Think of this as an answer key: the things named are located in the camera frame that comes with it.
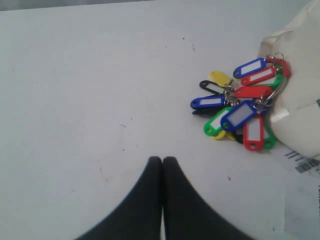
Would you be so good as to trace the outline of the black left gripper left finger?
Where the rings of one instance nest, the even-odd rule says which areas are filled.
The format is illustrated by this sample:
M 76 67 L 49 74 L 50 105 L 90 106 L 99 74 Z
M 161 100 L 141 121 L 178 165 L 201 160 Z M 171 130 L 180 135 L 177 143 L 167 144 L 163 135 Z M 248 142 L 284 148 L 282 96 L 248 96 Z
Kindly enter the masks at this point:
M 79 240 L 159 240 L 162 221 L 162 160 L 151 156 L 123 201 Z

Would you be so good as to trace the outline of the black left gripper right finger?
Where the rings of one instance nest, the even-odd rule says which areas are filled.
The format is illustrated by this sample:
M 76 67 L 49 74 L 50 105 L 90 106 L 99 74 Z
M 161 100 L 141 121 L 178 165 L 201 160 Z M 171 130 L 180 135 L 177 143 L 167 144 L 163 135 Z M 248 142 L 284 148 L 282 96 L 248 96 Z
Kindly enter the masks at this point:
M 163 159 L 163 213 L 167 240 L 251 240 L 212 209 L 193 188 L 177 159 Z

